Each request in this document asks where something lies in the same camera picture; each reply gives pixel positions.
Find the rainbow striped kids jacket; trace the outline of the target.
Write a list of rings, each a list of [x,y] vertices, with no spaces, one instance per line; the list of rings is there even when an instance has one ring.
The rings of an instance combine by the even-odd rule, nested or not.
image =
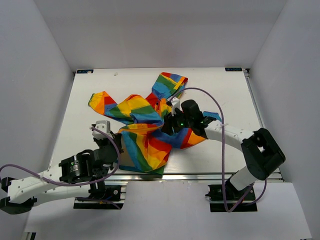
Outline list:
[[[162,72],[146,98],[131,94],[116,103],[105,91],[91,95],[89,107],[124,124],[118,130],[125,150],[121,156],[121,170],[162,175],[173,148],[186,149],[205,141],[190,128],[173,135],[161,131],[165,115],[172,111],[167,99],[184,89],[187,82],[187,77]]]

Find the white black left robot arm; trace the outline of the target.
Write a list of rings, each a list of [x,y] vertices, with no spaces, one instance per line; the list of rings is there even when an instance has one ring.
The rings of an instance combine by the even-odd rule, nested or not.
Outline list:
[[[35,206],[68,198],[77,200],[78,209],[120,209],[121,187],[107,185],[105,180],[118,169],[121,137],[117,133],[95,136],[95,150],[83,150],[41,173],[31,172],[30,177],[5,177],[1,189],[7,196],[0,200],[0,209],[18,215]]]

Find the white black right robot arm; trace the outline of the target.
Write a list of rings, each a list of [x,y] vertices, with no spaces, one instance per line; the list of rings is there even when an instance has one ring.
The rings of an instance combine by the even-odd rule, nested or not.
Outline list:
[[[168,101],[172,112],[164,118],[162,132],[173,136],[183,130],[191,130],[206,140],[220,141],[242,152],[246,166],[233,174],[225,183],[226,195],[236,200],[249,185],[266,180],[286,157],[281,148],[265,129],[255,131],[223,126],[216,116],[209,116],[199,109],[194,100]]]

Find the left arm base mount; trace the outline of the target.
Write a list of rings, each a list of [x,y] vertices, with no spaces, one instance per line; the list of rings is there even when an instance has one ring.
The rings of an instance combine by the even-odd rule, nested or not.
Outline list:
[[[79,210],[121,210],[126,198],[124,183],[91,184],[88,197],[77,197],[73,208]]]

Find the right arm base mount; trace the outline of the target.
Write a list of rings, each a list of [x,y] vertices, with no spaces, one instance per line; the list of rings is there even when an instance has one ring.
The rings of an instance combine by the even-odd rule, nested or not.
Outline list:
[[[223,200],[221,184],[210,184],[208,185],[208,193],[205,194],[205,197],[209,200],[209,207],[211,213],[226,213]],[[256,200],[255,191],[253,187],[247,186],[241,191],[231,190],[229,186],[226,186],[226,203],[227,207],[230,210],[237,201],[244,195],[244,193],[249,190],[247,195],[244,197],[242,202],[233,210],[236,213],[245,213],[245,212],[257,212],[258,207],[256,203],[252,203]]]

